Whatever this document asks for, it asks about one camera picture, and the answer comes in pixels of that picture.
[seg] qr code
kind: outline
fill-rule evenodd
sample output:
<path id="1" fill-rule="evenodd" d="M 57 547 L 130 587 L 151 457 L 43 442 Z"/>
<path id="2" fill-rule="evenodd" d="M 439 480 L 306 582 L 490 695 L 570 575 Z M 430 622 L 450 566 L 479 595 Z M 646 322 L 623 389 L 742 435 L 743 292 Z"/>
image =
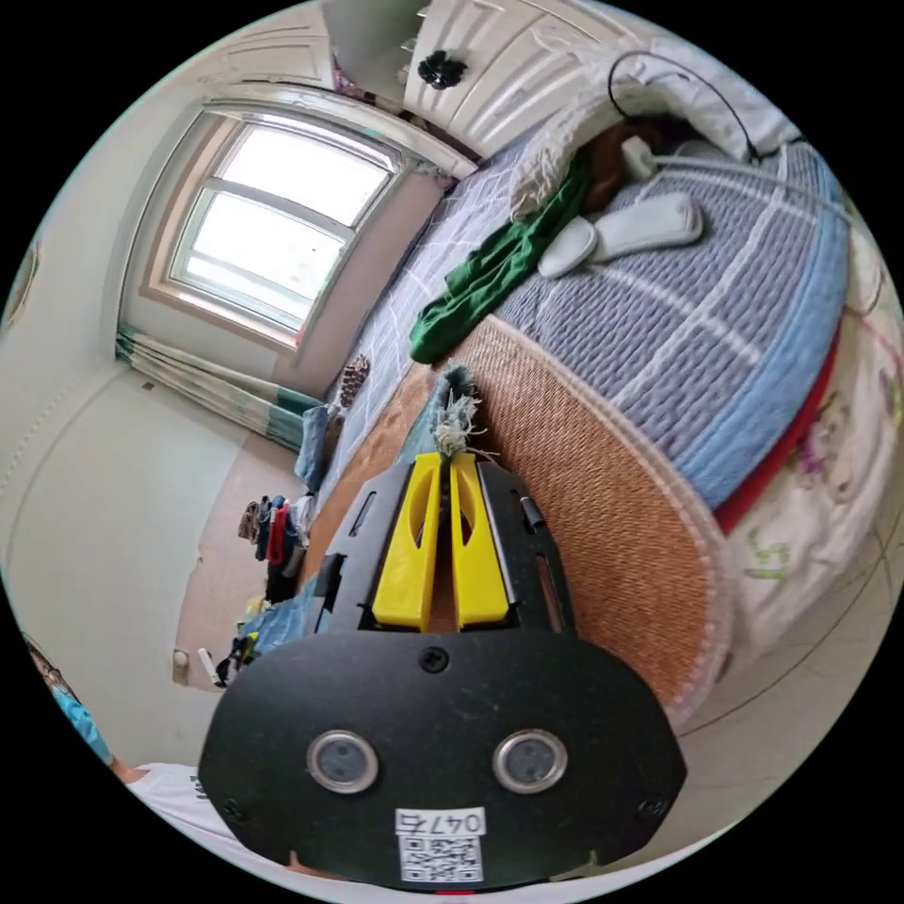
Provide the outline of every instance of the qr code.
<path id="1" fill-rule="evenodd" d="M 406 882 L 482 882 L 480 838 L 398 839 L 402 879 Z"/>

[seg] green clothing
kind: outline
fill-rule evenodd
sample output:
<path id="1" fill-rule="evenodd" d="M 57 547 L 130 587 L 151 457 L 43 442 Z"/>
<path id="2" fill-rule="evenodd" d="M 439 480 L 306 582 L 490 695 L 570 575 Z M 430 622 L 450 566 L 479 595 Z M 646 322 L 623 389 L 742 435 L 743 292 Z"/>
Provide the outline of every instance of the green clothing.
<path id="1" fill-rule="evenodd" d="M 446 291 L 421 311 L 412 327 L 415 361 L 439 361 L 534 272 L 556 236 L 578 216 L 589 179 L 589 165 L 580 154 L 556 194 L 532 219 L 500 226 L 446 276 Z"/>

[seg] sticker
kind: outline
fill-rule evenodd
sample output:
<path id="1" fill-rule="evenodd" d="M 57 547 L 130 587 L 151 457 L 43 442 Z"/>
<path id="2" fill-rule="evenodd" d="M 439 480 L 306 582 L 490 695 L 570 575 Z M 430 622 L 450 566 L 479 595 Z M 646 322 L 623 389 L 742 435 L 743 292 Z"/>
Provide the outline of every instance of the sticker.
<path id="1" fill-rule="evenodd" d="M 469 810 L 396 810 L 395 834 L 402 880 L 482 882 L 483 807 Z"/>

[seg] gray blanket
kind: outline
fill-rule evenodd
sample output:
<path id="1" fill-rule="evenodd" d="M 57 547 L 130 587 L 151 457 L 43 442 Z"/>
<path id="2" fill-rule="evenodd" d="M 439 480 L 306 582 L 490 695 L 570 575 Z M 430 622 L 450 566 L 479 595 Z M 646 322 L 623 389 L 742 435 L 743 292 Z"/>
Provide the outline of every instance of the gray blanket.
<path id="1" fill-rule="evenodd" d="M 372 370 L 347 414 L 320 506 L 407 372 L 418 311 L 505 221 L 509 173 L 523 144 L 441 202 L 368 318 L 352 354 L 365 354 Z M 725 159 L 702 141 L 681 153 Z M 803 142 L 762 166 L 842 200 L 825 163 Z M 555 282 L 534 274 L 497 315 L 614 402 L 715 508 L 809 394 L 844 304 L 848 226 L 805 196 L 748 175 L 680 167 L 627 187 L 609 209 L 679 190 L 700 202 L 706 218 L 696 245 L 581 266 Z"/>

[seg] striped curtain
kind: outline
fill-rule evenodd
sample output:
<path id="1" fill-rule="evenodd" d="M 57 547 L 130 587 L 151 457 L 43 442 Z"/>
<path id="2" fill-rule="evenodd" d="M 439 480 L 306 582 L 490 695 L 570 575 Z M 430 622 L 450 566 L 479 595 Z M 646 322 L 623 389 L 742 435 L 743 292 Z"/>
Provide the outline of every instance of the striped curtain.
<path id="1" fill-rule="evenodd" d="M 323 407 L 309 395 L 189 355 L 127 326 L 117 332 L 116 357 L 209 411 L 294 452 L 304 439 L 304 413 Z"/>

